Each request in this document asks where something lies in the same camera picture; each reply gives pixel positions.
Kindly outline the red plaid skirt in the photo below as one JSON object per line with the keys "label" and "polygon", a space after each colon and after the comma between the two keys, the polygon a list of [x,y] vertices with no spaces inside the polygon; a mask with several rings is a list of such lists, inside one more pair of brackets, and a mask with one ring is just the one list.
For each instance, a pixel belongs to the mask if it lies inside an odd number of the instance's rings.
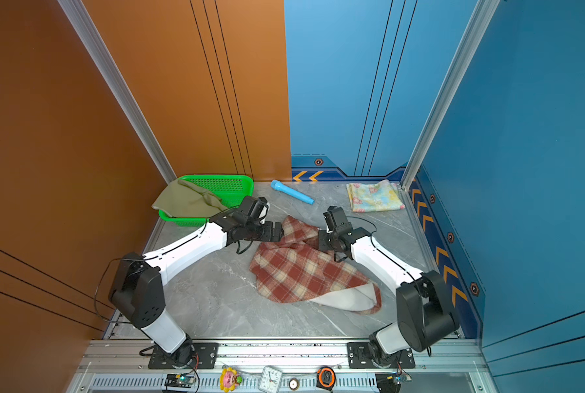
{"label": "red plaid skirt", "polygon": [[358,314],[382,308],[379,286],[333,252],[319,249],[320,231],[292,216],[283,221],[280,242],[263,242],[249,265],[256,290],[280,303],[313,302]]}

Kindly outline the floral pastel skirt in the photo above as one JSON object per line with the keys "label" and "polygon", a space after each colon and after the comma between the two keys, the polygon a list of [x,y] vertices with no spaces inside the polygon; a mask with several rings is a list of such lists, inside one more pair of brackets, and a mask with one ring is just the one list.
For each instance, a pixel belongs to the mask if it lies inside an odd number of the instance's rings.
{"label": "floral pastel skirt", "polygon": [[353,213],[399,211],[405,205],[399,197],[398,184],[385,179],[376,184],[348,183],[346,191]]}

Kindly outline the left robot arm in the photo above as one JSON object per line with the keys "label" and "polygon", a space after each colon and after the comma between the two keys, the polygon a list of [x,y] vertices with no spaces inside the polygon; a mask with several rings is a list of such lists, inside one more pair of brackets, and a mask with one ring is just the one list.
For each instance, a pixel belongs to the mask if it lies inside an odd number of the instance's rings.
{"label": "left robot arm", "polygon": [[145,255],[120,259],[109,301],[133,327],[154,342],[174,368],[192,367],[193,340],[166,309],[165,286],[207,255],[235,243],[279,242],[283,226],[267,221],[264,197],[245,196],[242,203],[211,216],[195,232]]}

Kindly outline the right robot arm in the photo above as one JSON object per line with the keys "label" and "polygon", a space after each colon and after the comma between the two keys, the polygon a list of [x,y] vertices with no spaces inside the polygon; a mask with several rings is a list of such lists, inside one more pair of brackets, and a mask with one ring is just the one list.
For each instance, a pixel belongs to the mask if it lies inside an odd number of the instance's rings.
{"label": "right robot arm", "polygon": [[319,234],[320,250],[344,255],[364,266],[389,289],[397,303],[397,321],[369,336],[369,358],[389,368],[406,350],[432,353],[432,346],[460,328],[451,291],[440,273],[423,272],[381,246],[374,234],[354,228],[343,208],[323,214],[327,228]]}

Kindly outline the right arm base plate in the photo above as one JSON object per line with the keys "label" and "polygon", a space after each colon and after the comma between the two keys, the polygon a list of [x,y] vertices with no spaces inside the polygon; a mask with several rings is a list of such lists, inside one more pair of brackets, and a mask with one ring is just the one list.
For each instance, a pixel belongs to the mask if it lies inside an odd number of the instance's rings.
{"label": "right arm base plate", "polygon": [[416,367],[415,357],[410,349],[387,354],[374,342],[348,342],[346,349],[349,367],[353,369]]}

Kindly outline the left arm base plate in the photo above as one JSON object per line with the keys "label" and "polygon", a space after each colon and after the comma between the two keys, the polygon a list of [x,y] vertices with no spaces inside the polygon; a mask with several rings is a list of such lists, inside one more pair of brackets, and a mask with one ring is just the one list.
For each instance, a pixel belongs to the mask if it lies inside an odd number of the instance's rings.
{"label": "left arm base plate", "polygon": [[165,352],[160,346],[152,347],[148,363],[149,369],[195,369],[208,370],[215,368],[219,351],[216,342],[184,343],[173,353]]}

